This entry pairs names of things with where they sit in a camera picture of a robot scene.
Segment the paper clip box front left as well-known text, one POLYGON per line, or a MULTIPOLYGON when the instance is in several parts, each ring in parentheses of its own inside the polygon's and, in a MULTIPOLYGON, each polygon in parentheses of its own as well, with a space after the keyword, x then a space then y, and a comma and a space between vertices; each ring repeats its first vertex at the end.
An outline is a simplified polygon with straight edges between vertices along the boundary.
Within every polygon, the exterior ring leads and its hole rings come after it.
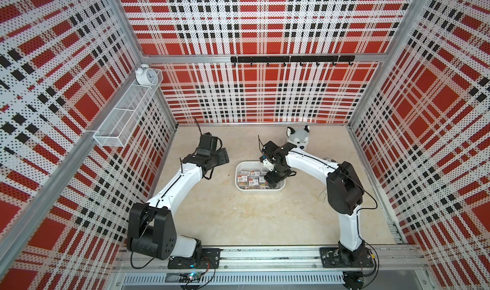
POLYGON ((248 185, 247 175, 237 175, 237 185, 239 187, 246 187, 248 185))

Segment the black hook rail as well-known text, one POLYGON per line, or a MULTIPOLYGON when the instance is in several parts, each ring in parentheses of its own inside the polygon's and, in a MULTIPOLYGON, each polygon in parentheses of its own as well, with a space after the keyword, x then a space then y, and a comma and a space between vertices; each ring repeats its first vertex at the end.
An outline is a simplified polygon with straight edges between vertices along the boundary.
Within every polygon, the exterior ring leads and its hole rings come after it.
POLYGON ((258 63, 332 63, 336 65, 339 62, 345 62, 351 65, 356 57, 354 55, 324 55, 324 56, 235 56, 231 57, 230 61, 232 64, 258 64, 258 63))

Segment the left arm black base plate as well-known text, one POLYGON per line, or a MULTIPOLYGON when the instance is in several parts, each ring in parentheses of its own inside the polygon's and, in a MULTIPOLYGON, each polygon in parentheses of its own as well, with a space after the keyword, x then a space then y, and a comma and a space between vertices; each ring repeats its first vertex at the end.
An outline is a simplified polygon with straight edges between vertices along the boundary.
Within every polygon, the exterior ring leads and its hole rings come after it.
POLYGON ((190 258, 171 257, 167 268, 170 270, 218 268, 220 253, 221 249, 218 248, 199 247, 190 258))

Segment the grey white husky plush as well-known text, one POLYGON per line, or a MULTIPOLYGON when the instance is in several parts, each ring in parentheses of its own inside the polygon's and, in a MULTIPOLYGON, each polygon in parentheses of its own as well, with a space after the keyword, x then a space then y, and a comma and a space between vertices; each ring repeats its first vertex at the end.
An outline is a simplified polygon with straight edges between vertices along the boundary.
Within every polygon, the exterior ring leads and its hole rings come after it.
POLYGON ((305 125, 304 127, 298 129, 288 127, 287 142, 294 144, 301 150, 306 150, 306 147, 310 141, 310 133, 311 129, 309 125, 305 125))

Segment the green circuit board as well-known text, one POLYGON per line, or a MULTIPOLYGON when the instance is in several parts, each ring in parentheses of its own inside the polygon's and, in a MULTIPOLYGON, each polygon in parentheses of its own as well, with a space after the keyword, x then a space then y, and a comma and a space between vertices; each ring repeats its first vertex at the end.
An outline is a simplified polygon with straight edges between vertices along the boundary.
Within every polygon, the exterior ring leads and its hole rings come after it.
POLYGON ((179 283, 199 282, 201 276, 200 272, 182 273, 179 275, 179 283))

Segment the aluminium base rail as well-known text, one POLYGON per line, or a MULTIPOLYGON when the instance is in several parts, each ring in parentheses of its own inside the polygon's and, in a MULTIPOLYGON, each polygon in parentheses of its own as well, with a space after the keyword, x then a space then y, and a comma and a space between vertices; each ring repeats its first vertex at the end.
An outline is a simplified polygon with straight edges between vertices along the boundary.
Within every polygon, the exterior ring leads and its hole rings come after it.
MULTIPOLYGON (((222 246, 218 273, 340 271, 324 268, 319 245, 222 246)), ((424 270, 430 265, 413 245, 372 245, 372 254, 381 270, 424 270)), ((113 273, 190 272, 192 268, 169 269, 167 260, 154 259, 122 251, 116 257, 113 273)))

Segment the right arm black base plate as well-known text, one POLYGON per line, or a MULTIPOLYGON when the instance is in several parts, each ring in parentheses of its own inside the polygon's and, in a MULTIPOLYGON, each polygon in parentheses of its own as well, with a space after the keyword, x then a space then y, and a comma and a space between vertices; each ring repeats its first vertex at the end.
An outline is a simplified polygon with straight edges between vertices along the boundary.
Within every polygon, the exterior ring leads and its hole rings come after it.
POLYGON ((320 260, 324 268, 374 268, 371 251, 363 246, 352 252, 344 248, 320 248, 320 260))

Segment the white plastic storage box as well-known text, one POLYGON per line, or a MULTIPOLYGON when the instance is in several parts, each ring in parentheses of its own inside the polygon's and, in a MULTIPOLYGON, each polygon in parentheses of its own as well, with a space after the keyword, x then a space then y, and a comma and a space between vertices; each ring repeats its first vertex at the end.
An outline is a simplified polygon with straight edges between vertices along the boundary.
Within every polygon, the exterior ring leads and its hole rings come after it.
POLYGON ((266 176, 266 174, 269 171, 260 161, 243 161, 243 162, 240 162, 236 167, 236 175, 235 175, 235 186, 239 191, 242 191, 245 193, 278 192, 286 186, 286 182, 282 181, 279 184, 277 184, 276 187, 271 187, 269 185, 266 189, 261 189, 260 187, 258 187, 257 189, 249 189, 248 186, 239 187, 237 185, 237 175, 239 175, 239 172, 241 170, 249 170, 249 171, 260 170, 262 172, 262 174, 260 176, 266 176))

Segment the white handled scissors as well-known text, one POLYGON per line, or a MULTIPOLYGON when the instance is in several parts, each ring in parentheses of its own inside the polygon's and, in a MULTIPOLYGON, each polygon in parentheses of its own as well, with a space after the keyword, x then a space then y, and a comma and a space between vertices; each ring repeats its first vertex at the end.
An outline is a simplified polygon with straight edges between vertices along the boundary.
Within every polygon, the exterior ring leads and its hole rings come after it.
POLYGON ((318 201, 321 204, 325 204, 327 202, 328 194, 327 194, 327 189, 324 189, 320 194, 319 194, 319 199, 318 201))

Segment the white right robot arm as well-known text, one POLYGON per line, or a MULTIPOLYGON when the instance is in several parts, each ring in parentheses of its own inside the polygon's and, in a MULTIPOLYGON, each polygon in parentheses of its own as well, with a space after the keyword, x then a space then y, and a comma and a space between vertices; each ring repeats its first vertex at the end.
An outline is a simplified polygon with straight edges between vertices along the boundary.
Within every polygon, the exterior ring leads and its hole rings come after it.
POLYGON ((291 143, 278 146, 270 141, 261 146, 261 153, 260 162, 268 169, 264 178, 270 187, 276 188, 297 170, 325 184, 326 200, 339 218, 339 256, 344 264, 357 261, 366 250, 359 227, 365 190, 353 166, 349 162, 337 163, 315 157, 291 143))

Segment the white alarm clock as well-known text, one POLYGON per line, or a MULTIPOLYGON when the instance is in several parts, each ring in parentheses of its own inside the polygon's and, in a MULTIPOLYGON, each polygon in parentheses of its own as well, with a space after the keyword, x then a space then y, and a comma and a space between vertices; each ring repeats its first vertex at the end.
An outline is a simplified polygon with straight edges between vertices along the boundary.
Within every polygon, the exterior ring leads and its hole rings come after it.
POLYGON ((157 84, 158 73, 148 64, 141 64, 135 71, 136 81, 141 86, 153 86, 157 84))

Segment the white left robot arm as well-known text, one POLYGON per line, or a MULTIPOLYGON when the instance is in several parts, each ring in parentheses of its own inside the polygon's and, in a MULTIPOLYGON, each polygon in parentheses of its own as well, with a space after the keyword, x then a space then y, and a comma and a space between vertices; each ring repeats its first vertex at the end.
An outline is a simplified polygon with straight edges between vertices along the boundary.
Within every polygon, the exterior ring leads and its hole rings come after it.
POLYGON ((184 258, 200 263, 201 241, 179 235, 174 214, 196 184, 210 180, 215 167, 227 163, 229 157, 221 139, 211 133, 201 134, 196 150, 181 160, 177 173, 162 190, 131 207, 127 249, 153 259, 184 258))

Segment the paper clip box front middle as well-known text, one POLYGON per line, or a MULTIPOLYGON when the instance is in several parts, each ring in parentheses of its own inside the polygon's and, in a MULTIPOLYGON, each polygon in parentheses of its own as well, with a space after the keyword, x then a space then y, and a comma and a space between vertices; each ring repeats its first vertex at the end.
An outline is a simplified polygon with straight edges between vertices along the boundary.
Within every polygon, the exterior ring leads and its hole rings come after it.
POLYGON ((258 176, 250 176, 248 178, 248 188, 249 189, 257 189, 259 187, 259 177, 258 176))

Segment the paper clip box front right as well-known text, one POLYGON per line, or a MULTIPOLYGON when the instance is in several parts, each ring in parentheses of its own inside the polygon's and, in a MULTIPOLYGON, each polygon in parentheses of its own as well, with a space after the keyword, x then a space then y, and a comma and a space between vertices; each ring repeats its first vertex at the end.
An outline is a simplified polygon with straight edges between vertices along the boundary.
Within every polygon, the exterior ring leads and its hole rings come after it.
POLYGON ((266 189, 269 186, 265 176, 259 176, 259 187, 261 189, 266 189))

